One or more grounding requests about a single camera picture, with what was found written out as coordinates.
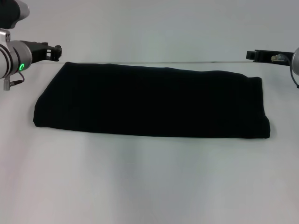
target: folded black towel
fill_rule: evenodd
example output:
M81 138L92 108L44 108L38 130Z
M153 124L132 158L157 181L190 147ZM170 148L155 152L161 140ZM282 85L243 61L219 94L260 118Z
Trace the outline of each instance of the folded black towel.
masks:
M38 127L144 136L269 138L262 80L225 71L66 63Z

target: black fabric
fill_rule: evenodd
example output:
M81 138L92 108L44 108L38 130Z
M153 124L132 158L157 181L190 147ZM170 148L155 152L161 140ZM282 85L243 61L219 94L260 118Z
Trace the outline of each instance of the black fabric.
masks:
M38 127L143 136L269 138L262 80L225 71L66 63Z

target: green led light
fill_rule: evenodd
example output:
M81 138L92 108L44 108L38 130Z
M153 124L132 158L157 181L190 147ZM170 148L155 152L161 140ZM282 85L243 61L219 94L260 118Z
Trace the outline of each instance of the green led light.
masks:
M21 64L20 67L19 67L19 70L22 71L24 67L25 67L25 65Z

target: white wall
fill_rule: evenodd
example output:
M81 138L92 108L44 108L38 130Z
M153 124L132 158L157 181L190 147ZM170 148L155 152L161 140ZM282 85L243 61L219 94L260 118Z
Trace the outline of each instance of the white wall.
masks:
M16 40L61 45L62 62L245 61L294 51L296 0L24 0Z

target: white table surface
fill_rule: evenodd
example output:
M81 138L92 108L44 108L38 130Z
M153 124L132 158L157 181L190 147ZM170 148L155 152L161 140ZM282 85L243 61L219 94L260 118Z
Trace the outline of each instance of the white table surface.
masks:
M245 140L37 128L36 100L61 66L34 64L0 91L1 224L299 223L299 89L287 67L149 65L261 77L271 137Z

